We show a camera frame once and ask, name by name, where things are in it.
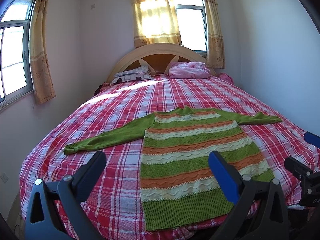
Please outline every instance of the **wall socket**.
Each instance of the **wall socket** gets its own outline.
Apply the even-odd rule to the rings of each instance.
[[[4,183],[7,183],[8,179],[9,179],[8,176],[4,172],[1,173],[0,178],[2,179],[2,181]]]

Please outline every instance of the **green striped sweater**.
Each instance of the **green striped sweater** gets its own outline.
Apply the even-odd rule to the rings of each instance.
[[[259,181],[273,178],[259,148],[239,124],[281,122],[277,116],[255,116],[223,110],[177,108],[154,112],[123,127],[66,145],[64,153],[98,150],[144,138],[140,198],[146,230],[188,225],[228,213],[228,202],[208,167],[218,151],[240,174]]]

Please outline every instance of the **arched wooden headboard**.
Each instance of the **arched wooden headboard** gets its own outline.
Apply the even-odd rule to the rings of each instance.
[[[107,83],[121,71],[131,70],[147,65],[151,75],[167,74],[172,62],[205,62],[204,57],[195,51],[177,44],[155,43],[137,48],[125,55],[113,68]]]

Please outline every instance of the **plaid bedspread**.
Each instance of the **plaid bedspread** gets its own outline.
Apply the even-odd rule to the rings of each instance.
[[[25,159],[20,172],[22,215],[25,218],[34,181],[61,180],[86,164],[94,152],[65,156],[63,147],[101,132],[121,127],[127,122],[154,111],[171,111],[176,107],[215,107],[226,111],[254,115],[279,115],[282,123],[242,125],[266,157],[274,175],[280,180],[286,203],[297,204],[301,197],[298,180],[284,169],[284,159],[293,156],[314,171],[319,171],[319,153],[303,140],[304,131],[269,106],[241,89],[211,77],[202,80],[169,79],[156,76],[145,82],[128,82],[108,87],[84,103],[47,135]],[[148,232],[140,201],[139,162],[142,140],[104,149],[107,166],[82,207],[106,239],[188,239],[194,230],[219,225],[225,216],[182,228]],[[256,209],[252,205],[250,213]],[[77,237],[63,207],[58,202],[62,221],[72,237]]]

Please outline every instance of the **white wall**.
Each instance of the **white wall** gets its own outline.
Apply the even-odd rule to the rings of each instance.
[[[80,0],[49,0],[46,44],[57,96],[37,106],[33,94],[0,112],[0,213],[7,217],[19,190],[19,172],[30,151],[84,101],[79,39]]]
[[[241,87],[320,134],[320,35],[299,0],[233,0]]]
[[[224,35],[226,69],[240,83],[240,52],[231,0],[217,0]],[[105,82],[114,65],[134,49],[130,0],[81,0],[81,52],[87,98]]]

